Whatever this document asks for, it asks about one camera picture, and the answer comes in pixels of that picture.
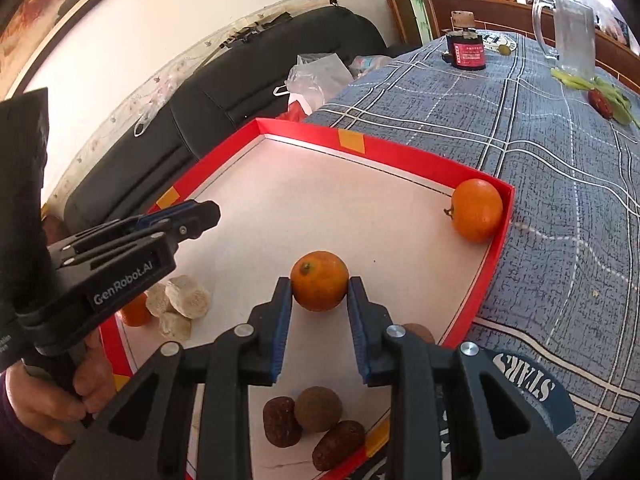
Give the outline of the person's left hand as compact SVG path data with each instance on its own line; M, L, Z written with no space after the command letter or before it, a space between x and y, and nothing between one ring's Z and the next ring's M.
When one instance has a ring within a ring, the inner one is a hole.
M6 370L6 394L17 419L49 441L66 445L75 440L72 424L96 417L115 394L111 363L99 330L85 338L86 354L74 376L76 396L29 374L22 362Z

